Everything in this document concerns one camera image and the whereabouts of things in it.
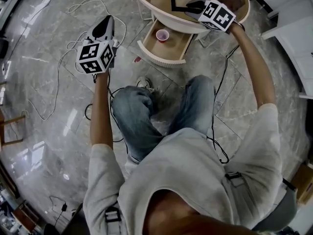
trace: black-and-white cube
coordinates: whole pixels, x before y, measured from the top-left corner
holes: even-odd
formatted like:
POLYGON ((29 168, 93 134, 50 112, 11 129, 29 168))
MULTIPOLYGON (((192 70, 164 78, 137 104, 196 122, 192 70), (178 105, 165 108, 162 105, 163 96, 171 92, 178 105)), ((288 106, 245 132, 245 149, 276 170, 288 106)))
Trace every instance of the black-and-white cube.
POLYGON ((82 68, 87 74, 102 72, 102 69, 97 60, 81 63, 80 65, 82 66, 82 68))
POLYGON ((204 15, 207 16, 208 18, 211 18, 212 15, 214 14, 215 10, 219 7, 217 3, 210 2, 210 4, 206 7, 204 11, 204 15))
POLYGON ((227 10, 225 10, 223 7, 221 7, 218 10, 218 13, 215 15, 213 21, 217 23, 222 28, 227 28, 227 26, 232 22, 234 19, 234 16, 230 14, 227 10))
POLYGON ((202 24, 204 24, 206 28, 211 29, 211 30, 221 30, 210 22, 202 22, 202 24))
POLYGON ((110 64, 112 57, 113 57, 112 50, 111 50, 110 46, 107 45, 107 47, 105 48, 104 52, 102 53, 102 55, 100 57, 102 64, 104 65, 105 68, 107 68, 108 65, 110 64))
POLYGON ((98 54, 99 44, 84 46, 80 54, 79 60, 96 57, 98 54))

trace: table drawer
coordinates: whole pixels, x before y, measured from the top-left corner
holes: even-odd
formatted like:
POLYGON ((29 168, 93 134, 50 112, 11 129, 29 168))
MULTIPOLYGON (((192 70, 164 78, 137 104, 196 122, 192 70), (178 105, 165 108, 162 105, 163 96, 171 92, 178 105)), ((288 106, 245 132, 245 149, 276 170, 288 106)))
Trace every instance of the table drawer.
POLYGON ((144 41, 138 41, 137 43, 153 63, 163 67, 175 67, 186 63, 183 57, 192 37, 193 34, 172 30, 156 20, 144 41), (160 43, 156 38, 156 32, 160 29, 166 29, 170 33, 170 37, 165 43, 160 43))

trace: man's left arm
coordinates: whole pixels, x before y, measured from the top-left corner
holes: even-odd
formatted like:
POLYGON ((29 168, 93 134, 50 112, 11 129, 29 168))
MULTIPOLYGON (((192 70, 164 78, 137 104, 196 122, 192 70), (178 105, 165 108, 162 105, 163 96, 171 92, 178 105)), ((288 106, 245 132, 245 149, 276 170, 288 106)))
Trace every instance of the man's left arm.
POLYGON ((113 152, 108 103, 108 72, 97 76, 90 124, 92 145, 88 190, 84 199, 86 221, 93 234, 106 234, 105 211, 115 205, 124 183, 122 171, 113 152))

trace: knee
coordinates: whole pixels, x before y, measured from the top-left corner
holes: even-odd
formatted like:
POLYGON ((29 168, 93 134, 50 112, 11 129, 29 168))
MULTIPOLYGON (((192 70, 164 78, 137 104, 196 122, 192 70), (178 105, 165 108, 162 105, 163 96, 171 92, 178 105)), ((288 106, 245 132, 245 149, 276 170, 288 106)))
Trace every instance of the knee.
POLYGON ((112 108, 113 110, 116 108, 123 108, 125 106, 126 102, 130 100, 131 94, 133 91, 133 86, 126 86, 125 88, 119 90, 112 100, 112 108))
POLYGON ((214 83, 211 78, 204 75, 198 75, 193 77, 189 82, 187 83, 189 86, 193 86, 195 88, 201 89, 201 90, 213 90, 214 89, 214 83))

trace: blue jeans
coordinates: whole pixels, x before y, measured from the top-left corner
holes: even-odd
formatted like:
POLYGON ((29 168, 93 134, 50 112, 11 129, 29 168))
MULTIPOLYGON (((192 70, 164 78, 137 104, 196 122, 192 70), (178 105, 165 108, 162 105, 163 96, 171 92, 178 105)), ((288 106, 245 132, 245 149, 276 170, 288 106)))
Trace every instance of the blue jeans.
MULTIPOLYGON (((213 81, 203 75, 192 78, 185 86, 180 110, 168 134, 189 127, 206 135, 211 128, 213 107, 213 81)), ((155 109, 153 95, 145 88, 127 86, 114 97, 112 109, 130 155, 142 161, 164 138, 150 121, 155 109)))

